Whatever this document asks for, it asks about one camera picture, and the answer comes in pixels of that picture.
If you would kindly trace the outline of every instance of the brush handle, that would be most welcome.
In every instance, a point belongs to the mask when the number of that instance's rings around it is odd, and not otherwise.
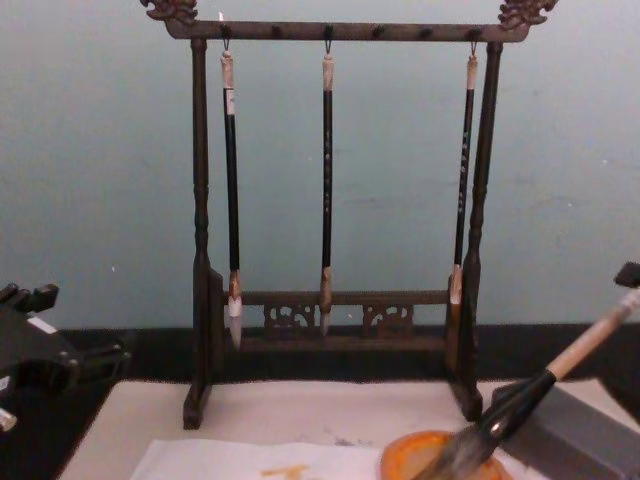
[[[625,295],[615,308],[611,309],[551,362],[547,370],[553,373],[558,381],[562,380],[638,308],[640,308],[640,289]]]

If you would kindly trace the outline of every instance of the ink-soaked brush bristles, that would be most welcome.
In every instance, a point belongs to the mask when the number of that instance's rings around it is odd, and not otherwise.
[[[487,462],[497,443],[477,425],[457,433],[432,463],[412,480],[466,480]]]

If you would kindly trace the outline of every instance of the calligraphy brush rack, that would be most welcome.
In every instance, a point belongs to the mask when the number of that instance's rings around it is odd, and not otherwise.
[[[473,176],[473,203],[468,247],[462,265],[459,320],[451,315],[449,288],[423,291],[333,292],[333,305],[363,309],[359,336],[323,336],[316,325],[320,293],[244,292],[245,305],[264,308],[264,335],[242,341],[239,354],[277,351],[418,351],[442,352],[449,383],[468,420],[482,410],[476,378],[476,308],[480,285],[480,239],[494,130],[500,57],[505,44],[522,42],[530,27],[543,23],[542,11],[558,0],[504,0],[499,23],[473,24],[372,24],[327,22],[225,22],[198,20],[196,0],[141,0],[153,4],[149,17],[164,22],[169,35],[189,40],[193,71],[193,173],[195,196],[195,244],[193,265],[193,330],[195,371],[184,402],[185,429],[200,426],[211,385],[224,369],[225,352],[234,347],[224,326],[229,292],[222,276],[211,267],[207,252],[209,155],[207,140],[206,50],[209,40],[345,41],[345,42],[472,42],[486,43],[482,111]],[[446,334],[421,336],[413,332],[416,305],[447,305]]]

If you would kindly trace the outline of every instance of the white table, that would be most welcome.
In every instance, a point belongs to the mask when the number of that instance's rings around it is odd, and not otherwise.
[[[506,382],[481,382],[485,404]],[[561,388],[640,432],[595,380]],[[116,385],[61,480],[128,480],[154,439],[384,447],[419,430],[466,424],[442,382],[256,382],[214,386],[199,430],[182,429],[188,385]]]

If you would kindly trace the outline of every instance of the carved dragon head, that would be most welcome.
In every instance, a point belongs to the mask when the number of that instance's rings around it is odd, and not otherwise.
[[[147,15],[154,20],[176,20],[183,25],[193,25],[198,11],[195,10],[196,0],[140,0],[143,6],[154,5]]]
[[[498,15],[500,24],[505,30],[513,30],[521,25],[539,25],[547,21],[540,13],[553,10],[558,0],[504,0]]]

